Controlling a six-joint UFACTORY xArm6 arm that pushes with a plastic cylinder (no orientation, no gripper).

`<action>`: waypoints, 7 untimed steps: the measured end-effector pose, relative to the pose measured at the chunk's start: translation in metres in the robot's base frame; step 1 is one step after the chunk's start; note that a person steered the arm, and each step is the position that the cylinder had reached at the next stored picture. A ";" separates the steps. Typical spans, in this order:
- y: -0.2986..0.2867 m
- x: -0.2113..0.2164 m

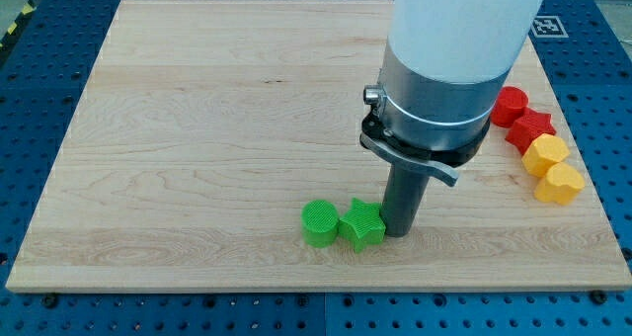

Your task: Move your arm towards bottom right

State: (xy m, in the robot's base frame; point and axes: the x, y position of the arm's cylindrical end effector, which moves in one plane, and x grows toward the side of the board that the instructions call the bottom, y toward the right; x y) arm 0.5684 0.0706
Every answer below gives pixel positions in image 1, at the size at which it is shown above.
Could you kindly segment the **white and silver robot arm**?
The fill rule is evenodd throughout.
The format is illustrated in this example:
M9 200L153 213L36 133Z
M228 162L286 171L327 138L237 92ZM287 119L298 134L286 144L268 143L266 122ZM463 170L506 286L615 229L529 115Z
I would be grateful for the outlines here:
M394 0L383 64L363 91L361 144L390 182L456 183L543 0Z

